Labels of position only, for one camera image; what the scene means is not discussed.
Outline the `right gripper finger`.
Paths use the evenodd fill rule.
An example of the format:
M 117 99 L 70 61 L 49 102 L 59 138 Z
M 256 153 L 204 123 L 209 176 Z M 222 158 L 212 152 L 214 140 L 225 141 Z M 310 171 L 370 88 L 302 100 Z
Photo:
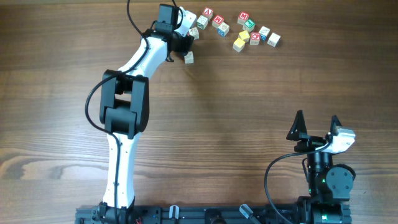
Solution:
M 286 140 L 290 141 L 301 141 L 308 139 L 307 128 L 305 125 L 305 119 L 302 110 L 298 110 L 293 125 L 288 132 Z
M 336 127 L 337 126 L 342 126 L 342 124 L 340 123 L 337 115 L 333 115 L 331 117 L 330 134 L 336 134 Z

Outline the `yellow K letter block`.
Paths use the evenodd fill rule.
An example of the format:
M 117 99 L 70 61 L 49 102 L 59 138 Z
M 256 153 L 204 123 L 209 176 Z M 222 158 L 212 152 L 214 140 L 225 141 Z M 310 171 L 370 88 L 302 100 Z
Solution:
M 247 30 L 244 30 L 238 34 L 238 37 L 245 42 L 249 42 L 251 35 Z

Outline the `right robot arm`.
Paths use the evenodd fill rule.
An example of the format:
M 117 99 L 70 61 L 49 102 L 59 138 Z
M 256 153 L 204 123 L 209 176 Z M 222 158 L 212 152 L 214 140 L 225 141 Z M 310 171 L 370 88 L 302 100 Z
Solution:
M 287 139 L 297 142 L 295 152 L 307 155 L 303 168 L 310 195 L 298 198 L 292 212 L 293 223 L 352 222 L 347 202 L 356 173 L 350 166 L 334 164 L 333 156 L 347 151 L 355 137 L 354 131 L 342 126 L 335 115 L 326 136 L 311 136 L 307 133 L 303 111 L 297 111 Z

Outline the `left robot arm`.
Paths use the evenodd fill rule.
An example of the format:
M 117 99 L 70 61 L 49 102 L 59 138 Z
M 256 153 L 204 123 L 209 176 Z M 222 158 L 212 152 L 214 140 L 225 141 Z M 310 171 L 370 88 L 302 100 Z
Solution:
M 94 221 L 134 223 L 134 168 L 137 143 L 149 121 L 149 80 L 171 52 L 187 55 L 194 38 L 188 31 L 197 16 L 175 5 L 160 4 L 141 44 L 118 70 L 107 70 L 99 83 L 99 120 L 109 144 L 108 183 Z

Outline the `lone plain wooden block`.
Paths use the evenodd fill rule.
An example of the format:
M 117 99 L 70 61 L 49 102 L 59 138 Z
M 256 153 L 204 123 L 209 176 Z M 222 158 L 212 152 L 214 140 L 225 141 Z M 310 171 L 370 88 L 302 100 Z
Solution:
M 194 56 L 193 52 L 189 51 L 185 56 L 184 56 L 184 61 L 186 64 L 191 64 L 194 63 Z

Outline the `red A letter block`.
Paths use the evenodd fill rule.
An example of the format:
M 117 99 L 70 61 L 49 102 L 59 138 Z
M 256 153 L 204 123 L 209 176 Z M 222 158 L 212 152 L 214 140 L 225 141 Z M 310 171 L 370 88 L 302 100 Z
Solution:
M 202 15 L 210 21 L 213 17 L 213 12 L 214 10 L 212 8 L 206 7 L 204 8 Z

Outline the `red W letter block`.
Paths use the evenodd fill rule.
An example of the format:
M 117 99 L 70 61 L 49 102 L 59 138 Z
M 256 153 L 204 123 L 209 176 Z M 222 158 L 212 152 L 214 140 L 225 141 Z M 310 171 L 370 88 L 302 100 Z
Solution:
M 219 28 L 219 26 L 224 22 L 224 17 L 220 15 L 216 15 L 212 20 L 212 26 L 215 28 Z

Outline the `blue edged picture block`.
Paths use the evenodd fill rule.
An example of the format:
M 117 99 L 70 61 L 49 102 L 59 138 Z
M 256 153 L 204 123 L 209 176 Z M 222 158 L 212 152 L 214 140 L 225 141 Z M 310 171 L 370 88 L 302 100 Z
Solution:
M 222 22 L 217 28 L 218 34 L 222 37 L 225 37 L 229 32 L 229 25 L 225 22 Z

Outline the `yellow W letter block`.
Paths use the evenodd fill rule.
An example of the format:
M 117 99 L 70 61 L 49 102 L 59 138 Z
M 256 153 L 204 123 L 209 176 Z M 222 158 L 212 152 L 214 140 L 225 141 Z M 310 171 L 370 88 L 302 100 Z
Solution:
M 246 45 L 245 41 L 241 38 L 237 38 L 233 43 L 233 49 L 237 52 L 242 51 L 244 46 Z

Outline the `red M letter block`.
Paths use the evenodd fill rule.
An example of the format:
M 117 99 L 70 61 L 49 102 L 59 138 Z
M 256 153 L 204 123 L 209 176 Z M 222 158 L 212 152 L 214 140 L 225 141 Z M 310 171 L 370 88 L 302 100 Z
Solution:
M 239 14 L 239 16 L 238 16 L 237 23 L 238 23 L 238 24 L 241 24 L 241 25 L 244 25 L 244 23 L 245 23 L 248 19 L 249 19 L 249 14 L 246 13 L 246 12 L 244 12 L 244 11 L 242 11 L 242 12 L 240 12 L 240 14 Z

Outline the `green E letter block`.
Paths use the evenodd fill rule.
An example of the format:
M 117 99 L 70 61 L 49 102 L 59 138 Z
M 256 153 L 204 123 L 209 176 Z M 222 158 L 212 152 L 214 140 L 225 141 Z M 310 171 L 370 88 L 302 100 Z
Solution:
M 256 23 L 252 19 L 248 19 L 244 24 L 243 24 L 243 30 L 246 30 L 248 32 L 252 32 L 255 28 Z

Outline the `red Q letter block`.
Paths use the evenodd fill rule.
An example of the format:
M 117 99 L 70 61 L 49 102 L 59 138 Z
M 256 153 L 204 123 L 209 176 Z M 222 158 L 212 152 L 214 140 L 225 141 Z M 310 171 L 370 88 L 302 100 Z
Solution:
M 258 32 L 252 32 L 250 37 L 250 45 L 259 45 L 261 40 L 261 35 Z

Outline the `blue sided picture block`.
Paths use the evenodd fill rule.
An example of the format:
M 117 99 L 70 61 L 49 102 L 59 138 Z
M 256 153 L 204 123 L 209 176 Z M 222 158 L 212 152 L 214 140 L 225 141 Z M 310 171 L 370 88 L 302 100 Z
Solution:
M 267 39 L 267 36 L 269 35 L 269 32 L 271 30 L 265 26 L 262 26 L 259 30 L 259 34 L 261 36 L 261 40 L 265 41 Z

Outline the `rightmost plain wooden block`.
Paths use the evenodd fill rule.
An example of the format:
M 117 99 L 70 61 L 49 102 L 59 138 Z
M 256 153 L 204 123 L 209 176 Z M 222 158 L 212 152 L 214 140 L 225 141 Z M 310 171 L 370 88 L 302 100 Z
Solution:
M 280 35 L 276 34 L 276 33 L 272 33 L 267 41 L 267 44 L 272 46 L 272 47 L 276 47 L 278 42 L 280 40 Z

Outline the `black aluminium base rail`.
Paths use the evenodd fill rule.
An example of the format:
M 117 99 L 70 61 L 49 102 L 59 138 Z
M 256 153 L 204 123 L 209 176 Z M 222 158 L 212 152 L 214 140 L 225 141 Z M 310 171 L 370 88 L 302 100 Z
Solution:
M 75 222 L 79 224 L 130 223 L 130 224 L 243 224 L 243 223 L 351 223 L 348 205 L 277 205 L 250 207 L 170 207 L 133 206 L 109 207 L 103 203 L 76 210 Z

